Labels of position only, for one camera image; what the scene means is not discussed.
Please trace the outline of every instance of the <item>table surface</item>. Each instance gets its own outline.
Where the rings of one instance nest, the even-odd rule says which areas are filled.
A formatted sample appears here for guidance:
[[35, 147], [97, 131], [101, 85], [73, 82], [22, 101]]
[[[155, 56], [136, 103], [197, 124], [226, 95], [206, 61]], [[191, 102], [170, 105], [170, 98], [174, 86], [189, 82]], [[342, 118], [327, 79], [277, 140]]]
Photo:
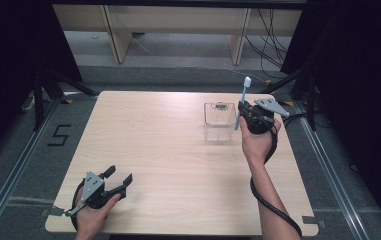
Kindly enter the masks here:
[[[253, 104], [270, 95], [246, 94]], [[115, 165], [106, 190], [134, 181], [110, 212], [102, 232], [171, 235], [261, 235], [241, 132], [227, 143], [204, 139], [204, 104], [237, 103], [241, 94], [187, 92], [102, 92], [89, 118], [54, 206], [69, 209], [87, 171]], [[304, 236], [318, 233], [287, 133], [266, 165], [290, 216]], [[74, 232], [65, 216], [49, 216], [46, 229]]]

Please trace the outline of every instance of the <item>clear plastic container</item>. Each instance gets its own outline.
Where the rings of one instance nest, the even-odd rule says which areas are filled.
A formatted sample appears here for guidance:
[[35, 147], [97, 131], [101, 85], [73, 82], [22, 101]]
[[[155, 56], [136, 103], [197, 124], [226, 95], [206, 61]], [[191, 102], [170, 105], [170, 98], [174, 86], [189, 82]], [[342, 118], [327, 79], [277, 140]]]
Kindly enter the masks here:
[[236, 123], [234, 103], [205, 103], [205, 140], [227, 142]]

